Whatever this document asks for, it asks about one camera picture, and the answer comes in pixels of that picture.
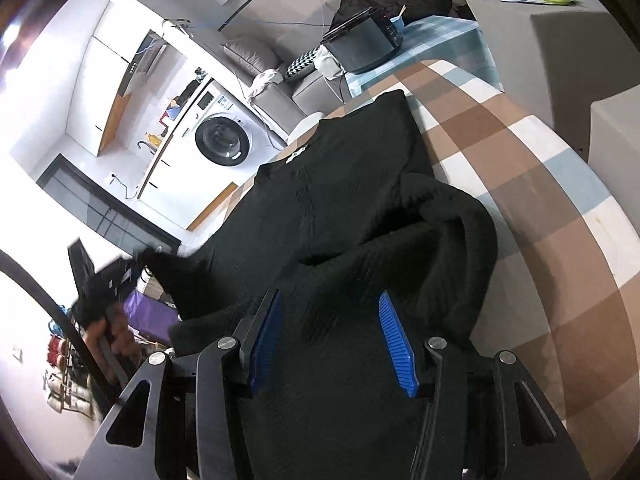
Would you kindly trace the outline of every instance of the washing machine door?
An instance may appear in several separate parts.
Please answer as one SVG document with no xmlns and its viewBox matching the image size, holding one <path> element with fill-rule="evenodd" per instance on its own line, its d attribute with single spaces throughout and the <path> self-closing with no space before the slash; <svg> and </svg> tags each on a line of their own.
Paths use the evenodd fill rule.
<svg viewBox="0 0 640 480">
<path fill-rule="evenodd" d="M 197 127 L 196 146 L 204 156 L 220 166 L 242 164 L 249 154 L 249 137 L 244 128 L 227 117 L 210 117 Z"/>
</svg>

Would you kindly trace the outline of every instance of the hand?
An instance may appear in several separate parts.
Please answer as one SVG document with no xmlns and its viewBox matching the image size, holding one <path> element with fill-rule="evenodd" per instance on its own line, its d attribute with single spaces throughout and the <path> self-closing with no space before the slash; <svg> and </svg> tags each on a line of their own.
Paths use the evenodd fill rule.
<svg viewBox="0 0 640 480">
<path fill-rule="evenodd" d="M 114 354 L 121 354 L 125 357 L 130 357 L 135 364 L 139 365 L 142 360 L 142 349 L 138 345 L 133 337 L 133 333 L 129 331 L 129 318 L 122 309 L 122 304 L 115 305 L 115 319 L 111 324 L 111 335 L 113 335 L 113 342 L 111 343 L 111 351 Z M 87 345 L 89 352 L 94 356 L 95 361 L 98 363 L 100 370 L 104 373 L 105 377 L 110 383 L 116 383 L 115 372 L 107 364 L 102 350 L 100 349 L 99 339 L 104 336 L 107 330 L 107 321 L 101 319 L 91 323 L 84 332 L 84 343 Z"/>
</svg>

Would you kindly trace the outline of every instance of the blue cup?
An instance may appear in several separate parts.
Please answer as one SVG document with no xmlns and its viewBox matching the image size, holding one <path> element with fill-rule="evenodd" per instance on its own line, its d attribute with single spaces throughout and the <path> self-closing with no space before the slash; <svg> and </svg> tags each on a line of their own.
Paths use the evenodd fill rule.
<svg viewBox="0 0 640 480">
<path fill-rule="evenodd" d="M 404 29 L 406 27 L 406 25 L 404 24 L 404 21 L 402 20 L 402 16 L 396 16 L 394 18 L 391 18 L 391 23 L 393 23 L 396 27 L 396 29 L 398 30 L 398 32 L 400 34 L 404 33 Z"/>
</svg>

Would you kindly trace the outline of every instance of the white shoe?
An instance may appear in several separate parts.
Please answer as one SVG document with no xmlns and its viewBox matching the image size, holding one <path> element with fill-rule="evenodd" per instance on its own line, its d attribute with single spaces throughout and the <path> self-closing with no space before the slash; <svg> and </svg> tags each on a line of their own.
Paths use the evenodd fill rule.
<svg viewBox="0 0 640 480">
<path fill-rule="evenodd" d="M 88 388 L 83 388 L 79 384 L 76 384 L 73 381 L 71 383 L 71 394 L 76 397 L 80 397 L 83 400 L 91 400 L 91 392 Z M 49 376 L 47 379 L 47 386 L 51 389 L 52 392 L 56 392 L 59 396 L 62 395 L 62 380 L 56 375 Z"/>
<path fill-rule="evenodd" d="M 76 410 L 77 412 L 80 412 L 83 415 L 88 416 L 89 418 L 92 418 L 92 416 L 94 415 L 94 411 L 92 409 L 91 403 L 87 402 L 84 399 L 71 396 L 71 399 L 69 400 L 69 405 L 71 406 L 72 410 Z"/>
<path fill-rule="evenodd" d="M 55 412 L 62 413 L 62 401 L 59 398 L 50 395 L 47 404 Z"/>
</svg>

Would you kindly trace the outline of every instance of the metal screw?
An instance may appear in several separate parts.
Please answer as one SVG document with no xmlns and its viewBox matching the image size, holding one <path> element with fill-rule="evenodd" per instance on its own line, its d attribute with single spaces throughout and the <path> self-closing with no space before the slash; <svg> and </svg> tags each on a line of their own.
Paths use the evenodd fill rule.
<svg viewBox="0 0 640 480">
<path fill-rule="evenodd" d="M 503 352 L 500 352 L 500 361 L 502 361 L 506 365 L 512 365 L 514 364 L 514 362 L 516 362 L 516 356 L 512 352 L 505 350 Z"/>
<path fill-rule="evenodd" d="M 229 350 L 236 346 L 236 340 L 232 337 L 221 337 L 218 340 L 218 348 L 221 350 Z"/>
<path fill-rule="evenodd" d="M 429 339 L 429 346 L 434 350 L 442 350 L 447 347 L 447 340 L 443 337 L 432 337 Z"/>
<path fill-rule="evenodd" d="M 149 356 L 149 364 L 161 365 L 162 363 L 164 363 L 165 359 L 166 355 L 164 354 L 164 352 L 154 352 Z"/>
</svg>

